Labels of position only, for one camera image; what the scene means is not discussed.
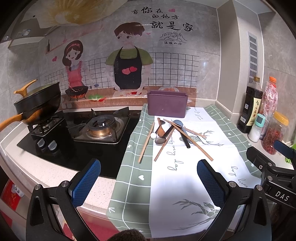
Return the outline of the wooden chopstick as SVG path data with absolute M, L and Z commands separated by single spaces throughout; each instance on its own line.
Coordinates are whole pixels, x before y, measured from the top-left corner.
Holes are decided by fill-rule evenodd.
M 178 126 L 175 123 L 173 123 L 169 120 L 166 120 L 166 119 L 164 119 L 164 121 L 170 123 L 173 127 L 175 127 L 177 129 L 177 131 L 179 131 L 179 133 L 181 133 L 188 140 L 190 140 L 192 142 L 192 144 L 195 145 L 210 161 L 213 161 L 213 158 L 202 147 L 200 147 L 192 138 L 190 138 L 185 132 L 183 132 L 180 128 L 178 128 Z
M 144 156 L 145 149 L 147 148 L 147 145 L 148 145 L 149 140 L 150 140 L 150 138 L 151 138 L 152 131 L 154 130 L 154 125 L 155 125 L 155 122 L 152 123 L 152 126 L 151 126 L 151 128 L 150 128 L 150 130 L 149 130 L 149 133 L 148 133 L 148 135 L 147 135 L 147 138 L 146 138 L 146 140 L 145 140 L 145 142 L 144 142 L 144 145 L 143 145 L 142 151 L 141 151 L 140 156 L 139 156 L 139 159 L 138 159 L 138 163 L 141 163 L 141 161 L 142 161 L 142 157 Z
M 174 122 L 169 121 L 169 120 L 166 120 L 166 119 L 164 119 L 164 121 L 170 123 L 171 125 L 175 124 Z M 186 128 L 185 126 L 183 126 L 183 127 L 184 127 L 184 129 L 185 129 L 186 131 L 188 131 L 188 132 L 190 132 L 190 133 L 193 133 L 193 134 L 195 134 L 195 135 L 197 135 L 197 136 L 200 136 L 200 137 L 202 137 L 202 138 L 204 138 L 204 139 L 207 138 L 205 135 L 202 135 L 202 134 L 197 133 L 197 132 L 195 132 L 195 131 L 193 131 L 193 130 L 190 130 L 190 129 Z
M 158 154 L 156 155 L 156 157 L 155 157 L 155 159 L 154 159 L 155 162 L 157 161 L 157 159 L 158 159 L 158 157 L 160 156 L 161 152 L 163 151 L 164 147 L 166 146 L 166 144 L 167 144 L 168 141 L 170 140 L 170 138 L 171 138 L 171 136 L 172 136 L 174 130 L 175 130 L 175 128 L 172 127 L 172 129 L 171 129 L 171 131 L 170 131 L 168 137 L 166 138 L 166 141 L 163 143 L 161 149 L 159 150 Z

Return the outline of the light blue plastic spoon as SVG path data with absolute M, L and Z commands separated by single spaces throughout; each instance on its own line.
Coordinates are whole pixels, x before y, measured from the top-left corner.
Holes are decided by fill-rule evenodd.
M 187 131 L 185 130 L 184 126 L 183 126 L 183 123 L 180 120 L 174 120 L 173 123 L 175 123 L 176 125 L 179 125 L 181 127 L 182 131 L 184 133 L 188 134 Z

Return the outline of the dark metal spoon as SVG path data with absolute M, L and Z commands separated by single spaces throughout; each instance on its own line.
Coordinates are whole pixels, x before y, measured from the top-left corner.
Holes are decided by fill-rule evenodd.
M 158 137 L 155 139 L 155 143 L 157 145 L 162 145 L 166 142 L 167 140 L 167 137 L 169 136 L 169 134 L 171 133 L 171 131 L 174 130 L 174 127 L 173 126 L 170 126 L 170 128 L 164 133 L 164 135 L 162 137 Z

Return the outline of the brown wooden spoon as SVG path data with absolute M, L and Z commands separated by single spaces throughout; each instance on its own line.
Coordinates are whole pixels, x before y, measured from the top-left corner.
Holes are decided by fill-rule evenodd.
M 158 129 L 156 131 L 156 134 L 158 135 L 158 137 L 162 137 L 164 135 L 164 133 L 165 133 L 165 131 L 164 131 L 163 127 L 162 127 L 162 125 L 165 124 L 165 121 L 161 120 L 160 118 L 157 118 L 157 120 L 158 120 L 158 123 L 159 123 L 159 127 L 158 127 Z

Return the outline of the small white head metal spoon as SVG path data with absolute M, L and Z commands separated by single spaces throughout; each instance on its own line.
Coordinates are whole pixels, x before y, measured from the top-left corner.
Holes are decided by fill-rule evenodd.
M 153 133 L 153 130 L 154 130 L 154 124 L 155 124 L 155 122 L 153 122 L 152 123 L 152 126 L 151 126 L 151 128 L 150 128 L 150 130 L 149 130 L 149 134 L 148 134 L 148 139 L 150 139 L 151 138 L 151 134 Z

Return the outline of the black handled utensil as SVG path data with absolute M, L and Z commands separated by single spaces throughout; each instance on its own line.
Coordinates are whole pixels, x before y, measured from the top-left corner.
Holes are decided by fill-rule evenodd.
M 186 148 L 189 149 L 191 146 L 190 146 L 190 144 L 189 144 L 189 142 L 188 142 L 188 139 L 187 139 L 186 136 L 183 135 L 182 133 L 180 133 L 180 135 L 181 135 L 181 138 L 182 138 L 182 140 L 183 140 L 183 142 L 184 142 Z

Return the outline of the chili jar yellow lid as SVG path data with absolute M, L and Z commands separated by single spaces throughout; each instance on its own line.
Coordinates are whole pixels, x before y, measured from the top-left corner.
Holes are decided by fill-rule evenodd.
M 271 154 L 276 154 L 276 149 L 273 147 L 275 141 L 282 141 L 289 124 L 288 118 L 282 113 L 275 111 L 271 118 L 266 134 L 261 142 L 263 149 Z

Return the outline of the white salt shaker teal lid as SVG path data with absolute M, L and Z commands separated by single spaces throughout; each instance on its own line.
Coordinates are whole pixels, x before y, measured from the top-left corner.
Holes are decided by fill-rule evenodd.
M 250 132 L 248 133 L 248 138 L 252 142 L 256 143 L 259 141 L 262 129 L 265 124 L 265 120 L 266 120 L 266 117 L 263 114 L 260 114 L 260 113 L 257 114 L 254 124 Z

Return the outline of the chili bottle orange cap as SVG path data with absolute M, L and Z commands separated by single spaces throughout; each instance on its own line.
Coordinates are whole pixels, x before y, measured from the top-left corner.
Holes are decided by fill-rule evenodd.
M 276 111 L 278 104 L 278 91 L 276 89 L 276 78 L 270 76 L 266 84 L 265 91 L 259 108 L 259 113 L 265 116 L 264 126 L 261 130 L 260 139 L 263 140 L 268 124 Z

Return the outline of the dark soy sauce bottle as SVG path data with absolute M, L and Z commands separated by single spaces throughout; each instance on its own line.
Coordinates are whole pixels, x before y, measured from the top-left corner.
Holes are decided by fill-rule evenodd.
M 237 125 L 242 133 L 250 132 L 258 114 L 262 96 L 260 78 L 255 76 L 253 82 L 246 89 L 245 102 Z

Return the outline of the green white checked table mat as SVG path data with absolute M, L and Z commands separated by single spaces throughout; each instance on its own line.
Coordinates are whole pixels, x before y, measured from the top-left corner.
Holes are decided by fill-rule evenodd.
M 140 153 L 152 123 L 157 117 L 142 107 L 121 163 L 107 211 L 120 231 L 136 229 L 147 238 L 177 237 L 208 228 L 219 212 L 204 188 L 197 163 L 205 159 L 227 181 L 252 188 L 260 183 L 259 170 L 246 158 L 250 142 L 215 106 L 191 107 L 182 118 L 188 132 L 212 158 L 210 161 L 195 145 L 186 148 L 174 131 L 157 161 L 161 146 L 149 140 L 141 163 Z

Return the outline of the black gas stove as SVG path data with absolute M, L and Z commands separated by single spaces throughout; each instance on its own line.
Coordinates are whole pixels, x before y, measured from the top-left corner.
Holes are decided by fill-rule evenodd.
M 92 159 L 101 177 L 116 179 L 140 110 L 63 112 L 29 126 L 17 146 L 30 154 L 71 170 L 81 171 Z

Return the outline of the purple plastic utensil holder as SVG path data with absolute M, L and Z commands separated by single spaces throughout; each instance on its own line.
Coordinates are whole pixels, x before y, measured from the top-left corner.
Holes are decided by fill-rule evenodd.
M 151 90 L 147 94 L 148 114 L 184 118 L 188 96 L 182 92 Z

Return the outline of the range hood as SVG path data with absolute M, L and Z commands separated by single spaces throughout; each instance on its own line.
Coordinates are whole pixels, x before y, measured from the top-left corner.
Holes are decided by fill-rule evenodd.
M 12 46 L 37 43 L 61 27 L 66 32 L 63 43 L 82 37 L 98 28 L 101 1 L 31 1 L 16 17 L 5 34 L 2 43 Z

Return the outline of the wall vent grille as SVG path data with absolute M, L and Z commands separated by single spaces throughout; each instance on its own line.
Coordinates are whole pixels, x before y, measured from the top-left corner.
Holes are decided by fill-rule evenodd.
M 257 37 L 250 32 L 248 34 L 248 45 L 249 45 L 249 79 L 248 83 L 251 84 L 254 81 L 254 77 L 258 75 L 258 46 Z

